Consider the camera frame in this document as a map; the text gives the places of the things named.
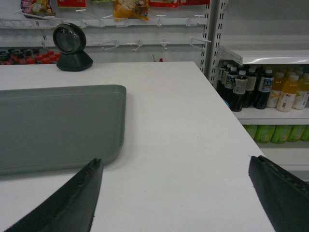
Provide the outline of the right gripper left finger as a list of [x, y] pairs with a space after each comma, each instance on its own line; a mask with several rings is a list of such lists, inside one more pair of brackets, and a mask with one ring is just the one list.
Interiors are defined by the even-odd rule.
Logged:
[[91, 160], [60, 189], [6, 231], [91, 231], [102, 174], [101, 159]]

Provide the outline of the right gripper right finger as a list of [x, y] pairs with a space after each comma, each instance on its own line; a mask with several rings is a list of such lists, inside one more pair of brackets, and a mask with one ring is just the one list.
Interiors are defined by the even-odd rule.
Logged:
[[249, 177], [277, 232], [309, 230], [309, 184], [264, 156], [252, 156]]

